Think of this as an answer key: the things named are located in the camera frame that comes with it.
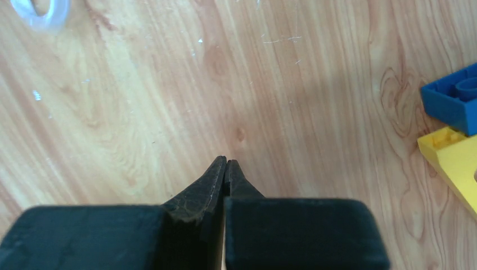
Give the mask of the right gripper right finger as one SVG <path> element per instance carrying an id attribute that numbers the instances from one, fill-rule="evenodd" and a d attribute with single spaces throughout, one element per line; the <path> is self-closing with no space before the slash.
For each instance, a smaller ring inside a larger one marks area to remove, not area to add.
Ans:
<path id="1" fill-rule="evenodd" d="M 228 269 L 389 269 L 376 220 L 352 199 L 267 198 L 236 160 L 224 183 Z"/>

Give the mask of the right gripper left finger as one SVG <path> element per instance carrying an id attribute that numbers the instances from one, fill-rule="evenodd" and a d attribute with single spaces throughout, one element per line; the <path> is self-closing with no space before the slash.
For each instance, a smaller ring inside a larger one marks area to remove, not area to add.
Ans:
<path id="1" fill-rule="evenodd" d="M 1 268 L 220 269 L 226 165 L 218 156 L 161 205 L 30 208 L 1 241 Z"/>

